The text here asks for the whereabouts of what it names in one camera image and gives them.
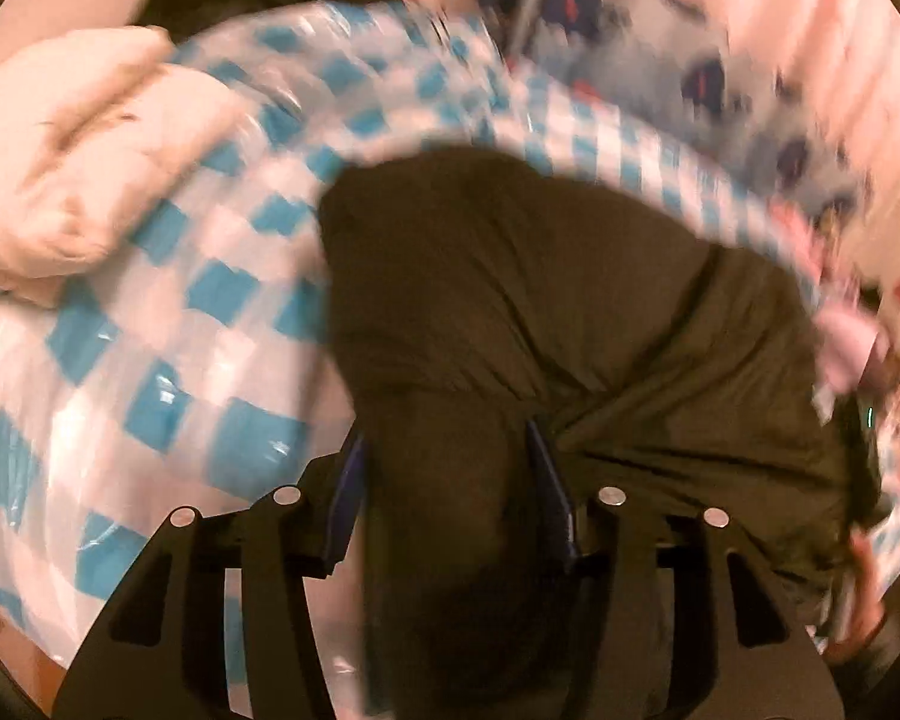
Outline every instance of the blue pattern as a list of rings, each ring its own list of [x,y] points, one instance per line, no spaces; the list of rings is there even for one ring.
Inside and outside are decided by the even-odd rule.
[[[680,200],[680,194],[673,187],[663,188],[663,207],[672,215],[683,213],[683,203]]]
[[[379,105],[374,108],[367,108],[356,116],[351,116],[346,122],[347,128],[354,135],[361,138],[370,138],[379,135],[386,129],[386,118],[384,117],[383,108]]]
[[[539,141],[528,141],[523,151],[523,158],[533,168],[543,175],[550,175],[554,171],[554,165],[550,161],[547,152]]]
[[[235,178],[240,175],[244,169],[244,161],[240,156],[240,149],[237,148],[233,141],[224,141],[213,149],[200,162],[200,165],[208,167],[210,170],[216,170],[224,175]]]
[[[330,146],[321,146],[310,153],[306,164],[320,181],[328,182],[343,169],[343,158]]]
[[[591,179],[597,175],[597,143],[588,138],[574,136],[573,158],[577,163],[581,178]]]
[[[295,341],[321,341],[323,338],[322,288],[311,281],[300,281],[276,319],[277,332]]]
[[[636,134],[636,124],[630,119],[623,119],[620,122],[620,139],[625,146],[638,146],[640,136]]]
[[[257,41],[278,53],[291,53],[300,46],[300,36],[289,26],[270,25],[258,29]]]
[[[458,103],[439,103],[434,109],[437,111],[439,122],[446,127],[459,127],[466,117],[463,105]]]
[[[180,389],[179,376],[173,367],[160,360],[151,367],[138,389],[124,429],[151,449],[164,453],[173,444],[191,400]]]
[[[636,162],[624,160],[620,166],[620,186],[627,191],[639,193],[643,186],[641,176],[642,170],[640,170],[640,166]]]
[[[235,81],[246,81],[247,71],[229,59],[218,62],[213,67],[207,68],[207,74],[213,76],[217,81],[230,85]]]
[[[478,0],[511,60],[617,105],[710,155],[746,189],[783,194],[808,215],[866,204],[871,179],[828,143],[799,85],[738,55],[690,0]],[[527,25],[528,29],[512,27]],[[529,32],[529,39],[523,39]],[[634,145],[624,126],[624,143]]]
[[[246,271],[211,260],[187,290],[187,308],[230,325],[259,288],[260,282]]]
[[[130,236],[158,268],[173,255],[189,223],[189,218],[169,200],[161,200],[149,217]]]
[[[416,96],[420,100],[432,100],[446,88],[447,69],[442,62],[434,63],[416,80]]]
[[[17,628],[26,632],[26,618],[24,618],[24,604],[12,590],[0,587],[0,608],[10,615],[10,619],[16,623]]]
[[[252,218],[250,224],[258,233],[292,235],[303,221],[314,215],[307,203],[290,202],[282,194],[272,194]]]
[[[245,501],[291,485],[303,471],[308,432],[304,422],[234,399],[217,427],[207,481]]]
[[[715,203],[705,202],[703,204],[703,228],[711,235],[716,234],[720,229],[720,209]],[[767,253],[772,260],[775,260],[778,256],[775,247],[771,245],[768,245]]]
[[[116,340],[119,328],[101,309],[90,285],[71,279],[47,346],[72,384],[80,384]]]
[[[660,143],[660,167],[663,170],[679,170],[680,148],[676,143]]]
[[[381,56],[362,56],[361,60],[370,65],[370,68],[377,74],[384,73],[389,66],[389,62]]]
[[[335,56],[319,72],[320,78],[335,95],[342,95],[367,76],[344,55]]]
[[[109,517],[90,512],[77,549],[74,587],[105,601],[144,548],[146,538]]]
[[[247,684],[247,654],[244,650],[244,614],[240,601],[223,599],[223,653],[226,656],[226,680],[231,685]]]
[[[279,105],[265,105],[260,111],[259,121],[274,149],[282,148],[303,132],[303,123]]]
[[[39,472],[39,460],[29,441],[0,409],[0,508],[15,530],[23,522],[26,498]]]

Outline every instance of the white pillow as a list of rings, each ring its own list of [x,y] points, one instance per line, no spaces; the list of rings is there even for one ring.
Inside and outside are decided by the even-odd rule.
[[[0,66],[0,197],[40,175],[84,122],[173,51],[163,29],[81,29]]]
[[[29,277],[88,271],[236,124],[242,98],[212,76],[162,65],[92,119],[0,213],[0,250]]]
[[[233,127],[242,100],[162,65],[172,50],[162,29],[90,29],[0,67],[0,290],[55,303]]]

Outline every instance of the checkered blanket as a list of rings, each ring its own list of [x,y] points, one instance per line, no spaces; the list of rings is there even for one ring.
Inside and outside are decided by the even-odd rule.
[[[242,95],[240,131],[58,313],[0,298],[0,607],[62,664],[172,509],[243,508],[341,444],[314,204],[346,163],[495,145],[794,267],[720,170],[530,65],[511,76],[478,20],[308,5],[233,20],[176,61]],[[230,676],[245,680],[238,656]]]

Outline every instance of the silver rivet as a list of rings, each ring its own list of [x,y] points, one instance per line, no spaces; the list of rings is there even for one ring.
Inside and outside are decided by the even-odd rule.
[[[703,513],[703,521],[714,528],[725,528],[730,525],[730,515],[723,509],[707,509]]]
[[[170,525],[175,528],[186,528],[197,519],[197,513],[189,506],[181,507],[170,515]]]
[[[621,488],[600,488],[597,497],[607,506],[623,506],[626,501],[626,493]]]
[[[280,506],[290,506],[290,504],[295,504],[303,498],[303,493],[300,493],[295,487],[285,487],[279,488],[279,490],[274,490],[274,501],[276,501]]]

